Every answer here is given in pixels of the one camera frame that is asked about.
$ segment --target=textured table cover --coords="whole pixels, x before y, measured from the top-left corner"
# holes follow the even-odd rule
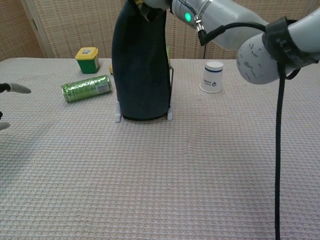
[[[172,60],[174,119],[115,123],[116,92],[66,103],[74,59],[9,59],[0,82],[1,239],[274,239],[278,84],[223,60],[223,91],[199,89],[205,60]],[[281,236],[320,239],[320,65],[287,81]]]

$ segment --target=yellow container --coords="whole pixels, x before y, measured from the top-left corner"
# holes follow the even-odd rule
[[[98,72],[100,64],[98,57],[98,48],[96,47],[83,47],[75,56],[81,71],[84,74],[95,74]]]

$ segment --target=white tablecloth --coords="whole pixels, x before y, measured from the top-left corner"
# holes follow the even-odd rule
[[[115,123],[116,91],[66,103],[74,59],[9,59],[0,82],[1,239],[274,239],[278,84],[222,60],[223,91],[199,89],[205,60],[174,59],[173,121]],[[281,236],[320,239],[320,65],[287,81]]]

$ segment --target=black fabric bag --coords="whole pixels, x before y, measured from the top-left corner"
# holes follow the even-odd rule
[[[164,116],[170,107],[170,67],[165,38],[167,12],[148,22],[134,0],[118,17],[112,42],[112,68],[125,119],[147,121]]]

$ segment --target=green indicator light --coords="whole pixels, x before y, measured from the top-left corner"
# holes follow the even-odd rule
[[[186,20],[187,22],[190,22],[190,21],[191,21],[191,14],[187,12],[187,13],[184,15],[184,18],[185,18],[185,20]]]

